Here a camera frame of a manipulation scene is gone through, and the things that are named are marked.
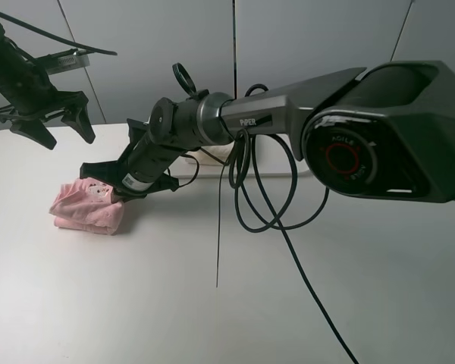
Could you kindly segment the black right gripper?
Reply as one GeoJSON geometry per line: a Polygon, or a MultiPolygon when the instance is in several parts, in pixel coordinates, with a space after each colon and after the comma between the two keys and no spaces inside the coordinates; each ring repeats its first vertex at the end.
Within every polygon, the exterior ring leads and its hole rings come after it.
{"type": "Polygon", "coordinates": [[[122,169],[118,161],[83,163],[80,178],[93,178],[112,187],[111,203],[144,199],[151,193],[179,188],[179,180],[167,174],[161,174],[154,182],[142,182],[122,169]]]}

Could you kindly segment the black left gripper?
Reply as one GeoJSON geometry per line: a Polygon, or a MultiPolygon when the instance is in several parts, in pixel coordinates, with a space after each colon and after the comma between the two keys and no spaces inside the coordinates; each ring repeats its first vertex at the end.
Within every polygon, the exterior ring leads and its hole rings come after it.
{"type": "Polygon", "coordinates": [[[43,123],[62,117],[63,124],[72,128],[86,143],[93,143],[96,135],[89,121],[87,103],[88,98],[83,92],[58,91],[52,100],[33,107],[32,111],[20,111],[13,105],[1,107],[0,122],[12,122],[12,133],[53,150],[57,141],[43,123]]]}

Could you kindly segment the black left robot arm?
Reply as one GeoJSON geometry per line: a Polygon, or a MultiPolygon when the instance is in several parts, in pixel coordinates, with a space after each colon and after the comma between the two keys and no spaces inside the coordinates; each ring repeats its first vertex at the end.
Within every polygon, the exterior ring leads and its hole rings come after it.
{"type": "Polygon", "coordinates": [[[89,122],[88,98],[81,92],[58,90],[46,69],[5,35],[0,23],[0,94],[9,104],[0,108],[0,122],[11,122],[10,131],[47,149],[56,139],[45,123],[54,118],[75,130],[91,144],[96,135],[89,122]]]}

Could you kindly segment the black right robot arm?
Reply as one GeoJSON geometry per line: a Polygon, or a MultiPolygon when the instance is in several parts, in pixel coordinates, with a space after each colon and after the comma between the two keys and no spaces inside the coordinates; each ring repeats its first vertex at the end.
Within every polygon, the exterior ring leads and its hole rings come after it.
{"type": "Polygon", "coordinates": [[[85,163],[82,178],[124,199],[177,189],[168,168],[186,152],[258,135],[287,136],[293,157],[336,193],[366,199],[455,201],[455,73],[442,61],[349,68],[234,99],[198,90],[163,98],[111,162],[85,163]]]}

